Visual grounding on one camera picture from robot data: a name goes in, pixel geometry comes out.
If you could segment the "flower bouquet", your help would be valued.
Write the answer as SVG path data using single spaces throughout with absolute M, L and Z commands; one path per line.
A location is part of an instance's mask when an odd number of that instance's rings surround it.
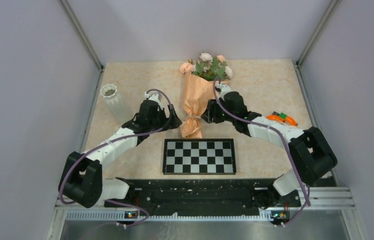
M 202 52 L 197 60 L 189 59 L 179 71 L 184 75 L 181 105 L 186 118 L 181 125 L 181 135 L 185 139 L 203 137 L 199 119 L 205 112 L 208 100 L 213 100 L 213 80 L 228 84 L 233 71 L 223 55 L 212 56 Z

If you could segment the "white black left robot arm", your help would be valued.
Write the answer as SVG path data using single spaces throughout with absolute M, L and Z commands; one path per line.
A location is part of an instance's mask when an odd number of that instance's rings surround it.
M 139 111 L 111 137 L 84 152 L 68 155 L 58 185 L 58 196 L 64 205 L 77 203 L 85 208 L 95 205 L 103 192 L 103 169 L 123 153 L 140 145 L 151 134 L 181 126 L 172 103 L 169 113 L 159 100 L 144 100 Z

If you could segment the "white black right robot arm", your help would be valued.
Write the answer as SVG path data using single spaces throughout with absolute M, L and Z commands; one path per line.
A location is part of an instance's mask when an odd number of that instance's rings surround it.
M 265 140 L 286 151 L 292 168 L 268 186 L 268 200 L 274 206 L 281 206 L 288 200 L 288 194 L 296 189 L 314 185 L 338 164 L 319 128 L 300 129 L 249 111 L 236 91 L 223 98 L 208 100 L 201 118 L 215 124 L 230 122 L 237 132 Z

